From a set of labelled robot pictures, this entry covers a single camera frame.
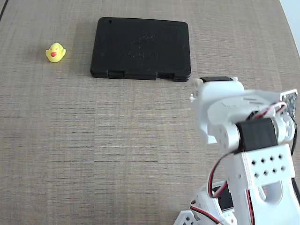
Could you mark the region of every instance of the rubber duck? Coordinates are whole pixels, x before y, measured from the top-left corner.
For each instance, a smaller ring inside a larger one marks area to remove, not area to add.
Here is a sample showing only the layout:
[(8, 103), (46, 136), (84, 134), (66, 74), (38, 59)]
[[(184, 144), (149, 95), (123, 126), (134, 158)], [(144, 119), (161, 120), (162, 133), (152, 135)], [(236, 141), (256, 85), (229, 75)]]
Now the rubber duck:
[(60, 43), (55, 42), (46, 50), (46, 56), (50, 62), (59, 62), (66, 54), (66, 50)]

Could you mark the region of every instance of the wire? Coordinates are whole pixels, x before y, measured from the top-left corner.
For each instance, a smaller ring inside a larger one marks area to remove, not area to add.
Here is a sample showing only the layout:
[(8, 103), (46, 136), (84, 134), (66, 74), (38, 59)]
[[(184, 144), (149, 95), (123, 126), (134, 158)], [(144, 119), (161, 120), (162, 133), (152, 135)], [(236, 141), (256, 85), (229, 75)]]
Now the wire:
[(221, 194), (221, 192), (226, 188), (227, 186), (227, 181), (225, 181), (225, 183), (217, 190), (216, 193), (213, 193), (213, 190), (212, 190), (212, 184), (213, 184), (213, 178), (214, 178), (214, 174), (215, 174), (215, 171), (216, 171), (216, 168), (217, 166), (220, 164), (220, 162), (222, 161), (222, 159), (224, 159), (226, 156), (230, 155), (230, 154), (233, 154), (235, 153), (237, 150), (233, 150), (233, 151), (230, 151), (226, 154), (224, 154), (217, 162), (216, 164), (213, 166), (211, 172), (210, 172), (210, 175), (208, 177), (208, 185), (207, 185), (207, 191), (208, 191), (208, 195), (209, 197), (211, 198), (218, 198), (218, 196)]
[(209, 212), (205, 211), (205, 210), (202, 210), (196, 206), (193, 206), (194, 204), (196, 203), (195, 200), (193, 200), (190, 204), (190, 209), (191, 210), (194, 210), (195, 212), (198, 212), (204, 216), (206, 216), (208, 219), (210, 219), (211, 221), (213, 221), (215, 224), (221, 224), (223, 225), (217, 218), (215, 218), (212, 214), (210, 214)]
[(295, 119), (293, 117), (291, 117), (291, 118), (292, 118), (292, 120), (294, 121), (294, 124), (295, 124), (295, 134), (294, 134), (294, 138), (293, 138), (293, 141), (292, 141), (292, 149), (291, 149), (291, 155), (293, 156), (295, 148), (296, 148), (296, 144), (297, 144), (298, 125), (297, 125)]
[[(293, 138), (293, 141), (292, 141), (292, 148), (291, 148), (291, 155), (293, 156), (293, 154), (295, 152), (296, 144), (297, 144), (298, 125), (297, 125), (295, 119), (293, 117), (291, 117), (291, 118), (292, 118), (292, 120), (294, 121), (294, 124), (295, 124), (295, 134), (294, 134), (294, 138)], [(296, 197), (298, 199), (298, 203), (300, 204), (300, 192), (299, 192), (299, 189), (298, 189), (295, 178), (292, 178), (292, 187), (293, 187), (294, 192), (296, 194)]]
[(249, 212), (250, 212), (250, 217), (251, 217), (251, 225), (255, 225), (253, 206), (252, 206), (251, 196), (250, 196), (250, 190), (247, 190), (246, 193), (247, 193), (247, 200), (248, 200)]
[(264, 117), (271, 110), (272, 107), (275, 108), (275, 111), (276, 111), (276, 114), (277, 114), (277, 113), (282, 113), (286, 109), (287, 104), (285, 102), (282, 102), (282, 101), (275, 102), (275, 103), (269, 105), (267, 108), (258, 111), (253, 116), (253, 119), (256, 120), (256, 119)]
[(7, 4), (8, 4), (8, 0), (6, 0), (4, 2), (4, 4), (3, 4), (2, 10), (0, 12), (0, 20), (1, 20), (2, 16), (3, 16), (4, 10), (5, 10), (6, 6), (7, 6)]

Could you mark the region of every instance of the wooden table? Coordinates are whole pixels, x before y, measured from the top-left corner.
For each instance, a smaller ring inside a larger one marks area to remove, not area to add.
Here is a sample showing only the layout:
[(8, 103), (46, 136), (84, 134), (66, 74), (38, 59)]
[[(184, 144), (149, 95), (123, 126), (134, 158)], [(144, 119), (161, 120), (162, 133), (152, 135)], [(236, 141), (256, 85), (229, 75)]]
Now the wooden table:
[[(91, 77), (104, 16), (187, 22), (192, 78), (300, 87), (278, 0), (10, 0), (0, 21), (2, 225), (170, 225), (222, 154), (195, 132), (192, 82)], [(45, 56), (54, 42), (67, 50), (56, 64)], [(294, 163), (299, 172), (299, 153)]]

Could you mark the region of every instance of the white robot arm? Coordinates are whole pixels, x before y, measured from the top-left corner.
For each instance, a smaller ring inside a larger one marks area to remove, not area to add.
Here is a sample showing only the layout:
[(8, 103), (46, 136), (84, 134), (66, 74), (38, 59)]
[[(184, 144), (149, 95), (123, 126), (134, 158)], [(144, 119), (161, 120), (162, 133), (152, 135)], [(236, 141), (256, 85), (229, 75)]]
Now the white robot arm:
[(300, 224), (299, 191), (287, 142), (295, 139), (297, 90), (244, 90), (237, 78), (196, 79), (191, 101), (207, 143), (224, 152), (226, 181), (200, 188), (174, 225)]

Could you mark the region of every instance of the black plastic case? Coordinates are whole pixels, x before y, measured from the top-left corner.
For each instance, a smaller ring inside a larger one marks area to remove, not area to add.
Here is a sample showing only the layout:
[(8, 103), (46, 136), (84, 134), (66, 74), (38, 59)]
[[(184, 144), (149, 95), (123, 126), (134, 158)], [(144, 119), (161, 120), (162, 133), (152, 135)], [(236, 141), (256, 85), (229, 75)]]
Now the black plastic case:
[(188, 81), (188, 25), (164, 20), (100, 18), (90, 72), (96, 78)]

